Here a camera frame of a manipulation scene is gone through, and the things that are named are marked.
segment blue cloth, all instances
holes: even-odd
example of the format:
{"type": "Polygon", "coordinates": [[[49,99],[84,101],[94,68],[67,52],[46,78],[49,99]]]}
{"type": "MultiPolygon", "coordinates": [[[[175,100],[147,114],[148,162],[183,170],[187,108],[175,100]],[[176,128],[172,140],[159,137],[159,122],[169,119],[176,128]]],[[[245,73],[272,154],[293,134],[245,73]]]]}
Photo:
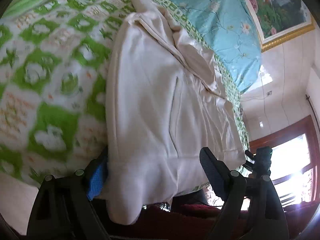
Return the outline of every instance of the blue cloth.
{"type": "Polygon", "coordinates": [[[244,0],[171,0],[221,58],[240,92],[257,79],[258,33],[244,0]]]}
{"type": "Polygon", "coordinates": [[[89,170],[93,169],[92,176],[89,180],[89,187],[87,190],[87,197],[91,201],[94,197],[100,194],[102,187],[108,177],[108,148],[106,147],[101,155],[88,165],[89,170]]]}

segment green and white blanket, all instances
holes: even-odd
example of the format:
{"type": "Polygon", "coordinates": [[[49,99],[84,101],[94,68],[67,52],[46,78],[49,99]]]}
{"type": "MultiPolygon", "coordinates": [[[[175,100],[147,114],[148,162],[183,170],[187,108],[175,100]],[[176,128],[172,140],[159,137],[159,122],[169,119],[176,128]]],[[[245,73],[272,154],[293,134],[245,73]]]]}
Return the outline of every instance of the green and white blanket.
{"type": "MultiPolygon", "coordinates": [[[[208,46],[178,7],[189,35],[208,46]]],[[[0,20],[0,170],[39,186],[85,168],[107,144],[105,92],[113,41],[131,0],[14,0],[0,20]]],[[[217,57],[244,145],[240,93],[217,57]]]]}

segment framed painting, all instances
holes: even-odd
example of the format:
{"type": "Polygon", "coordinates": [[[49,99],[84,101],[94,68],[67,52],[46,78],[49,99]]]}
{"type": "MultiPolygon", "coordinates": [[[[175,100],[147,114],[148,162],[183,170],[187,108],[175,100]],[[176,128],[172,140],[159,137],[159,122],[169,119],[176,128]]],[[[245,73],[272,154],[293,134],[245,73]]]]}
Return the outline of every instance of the framed painting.
{"type": "Polygon", "coordinates": [[[257,28],[262,52],[313,30],[302,0],[245,0],[257,28]]]}

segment blue floral bedding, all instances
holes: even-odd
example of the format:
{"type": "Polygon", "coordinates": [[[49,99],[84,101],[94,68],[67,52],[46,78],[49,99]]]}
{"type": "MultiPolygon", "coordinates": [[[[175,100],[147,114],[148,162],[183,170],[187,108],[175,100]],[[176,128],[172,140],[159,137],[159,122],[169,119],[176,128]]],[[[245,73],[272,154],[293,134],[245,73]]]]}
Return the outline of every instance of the blue floral bedding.
{"type": "Polygon", "coordinates": [[[257,79],[261,49],[244,0],[171,0],[230,72],[240,92],[257,79]]]}

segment white tiled wall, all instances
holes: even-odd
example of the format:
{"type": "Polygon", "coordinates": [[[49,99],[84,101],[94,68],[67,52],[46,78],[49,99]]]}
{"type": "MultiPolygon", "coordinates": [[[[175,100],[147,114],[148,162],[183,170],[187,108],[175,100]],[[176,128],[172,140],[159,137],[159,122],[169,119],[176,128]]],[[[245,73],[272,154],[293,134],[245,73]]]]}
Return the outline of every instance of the white tiled wall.
{"type": "Polygon", "coordinates": [[[320,117],[320,28],[315,29],[315,60],[308,76],[307,94],[319,120],[320,117]]]}
{"type": "Polygon", "coordinates": [[[311,114],[305,93],[310,69],[315,62],[316,31],[262,54],[262,65],[273,81],[241,97],[250,141],[279,131],[311,114]]]}

